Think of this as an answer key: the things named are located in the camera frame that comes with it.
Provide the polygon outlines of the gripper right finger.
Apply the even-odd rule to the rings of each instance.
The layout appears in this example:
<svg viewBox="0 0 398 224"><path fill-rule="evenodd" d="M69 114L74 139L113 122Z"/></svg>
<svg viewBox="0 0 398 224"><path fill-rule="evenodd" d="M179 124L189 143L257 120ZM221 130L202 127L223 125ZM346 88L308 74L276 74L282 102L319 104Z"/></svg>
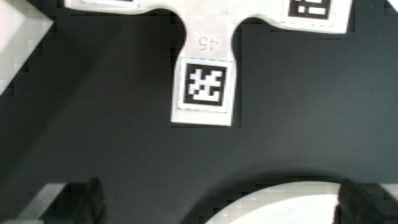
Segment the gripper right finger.
<svg viewBox="0 0 398 224"><path fill-rule="evenodd" d="M340 182L333 224L398 224L398 200L376 183Z"/></svg>

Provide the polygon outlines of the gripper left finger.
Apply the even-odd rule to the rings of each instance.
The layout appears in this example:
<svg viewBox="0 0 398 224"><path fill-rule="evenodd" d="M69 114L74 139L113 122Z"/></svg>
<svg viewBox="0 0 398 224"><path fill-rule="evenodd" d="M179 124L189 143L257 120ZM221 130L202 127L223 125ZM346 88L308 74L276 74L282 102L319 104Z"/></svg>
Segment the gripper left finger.
<svg viewBox="0 0 398 224"><path fill-rule="evenodd" d="M47 183L13 219L13 224L104 224L101 181Z"/></svg>

